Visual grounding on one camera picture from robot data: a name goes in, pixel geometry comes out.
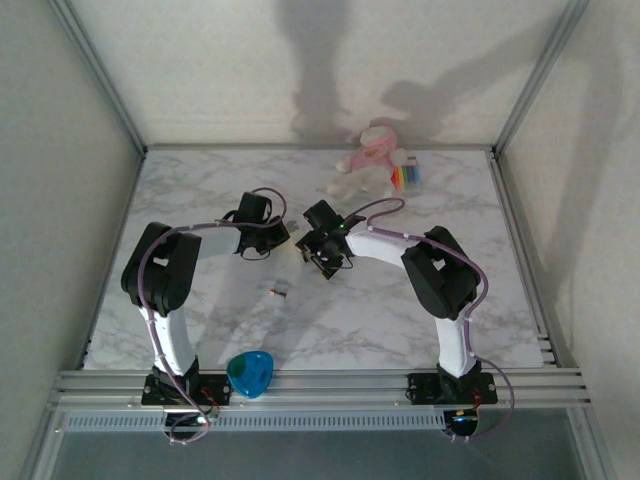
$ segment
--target white wall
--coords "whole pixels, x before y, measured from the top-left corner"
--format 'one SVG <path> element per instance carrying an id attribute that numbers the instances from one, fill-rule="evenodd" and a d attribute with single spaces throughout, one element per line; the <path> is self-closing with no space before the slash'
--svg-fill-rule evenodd
<path id="1" fill-rule="evenodd" d="M 593 0 L 508 149 L 545 303 L 620 479 L 640 460 L 640 2 Z"/>
<path id="2" fill-rule="evenodd" d="M 45 0 L 0 15 L 0 478 L 87 335 L 138 161 Z"/>
<path id="3" fill-rule="evenodd" d="M 73 0 L 147 143 L 492 143 L 564 0 Z"/>

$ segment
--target glass panel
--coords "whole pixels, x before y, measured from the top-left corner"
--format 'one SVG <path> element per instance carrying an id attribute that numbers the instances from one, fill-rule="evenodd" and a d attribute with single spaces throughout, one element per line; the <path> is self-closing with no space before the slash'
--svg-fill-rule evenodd
<path id="1" fill-rule="evenodd" d="M 483 412 L 487 420 L 504 412 Z M 68 433 L 54 479 L 583 479 L 564 410 L 520 410 L 495 435 L 440 431 L 216 433 L 171 446 L 160 433 Z"/>

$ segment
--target ventilation slot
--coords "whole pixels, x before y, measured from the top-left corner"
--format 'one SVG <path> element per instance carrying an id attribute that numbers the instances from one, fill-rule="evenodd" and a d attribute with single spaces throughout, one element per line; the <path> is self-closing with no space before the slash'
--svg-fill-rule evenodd
<path id="1" fill-rule="evenodd" d="M 69 415 L 66 431 L 148 432 L 162 427 L 162 412 L 76 412 Z"/>
<path id="2" fill-rule="evenodd" d="M 213 431 L 431 430 L 445 427 L 441 411 L 415 412 L 223 412 Z"/>

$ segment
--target stuffed toy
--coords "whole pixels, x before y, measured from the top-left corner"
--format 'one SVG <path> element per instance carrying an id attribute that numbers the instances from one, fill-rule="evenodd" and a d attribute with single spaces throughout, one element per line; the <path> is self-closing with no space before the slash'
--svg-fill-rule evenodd
<path id="1" fill-rule="evenodd" d="M 359 191 L 375 197 L 392 196 L 395 188 L 391 176 L 408 158 L 407 151 L 398 148 L 396 132 L 384 125 L 369 127 L 360 135 L 360 145 L 337 163 L 336 168 L 344 175 L 327 187 L 327 193 L 341 200 Z"/>

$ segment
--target blue object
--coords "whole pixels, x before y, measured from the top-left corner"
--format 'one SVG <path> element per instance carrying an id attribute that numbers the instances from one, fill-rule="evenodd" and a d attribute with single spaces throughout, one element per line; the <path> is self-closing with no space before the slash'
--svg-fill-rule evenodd
<path id="1" fill-rule="evenodd" d="M 273 375 L 273 357 L 255 350 L 233 357 L 227 365 L 227 376 L 234 390 L 247 398 L 264 393 Z"/>

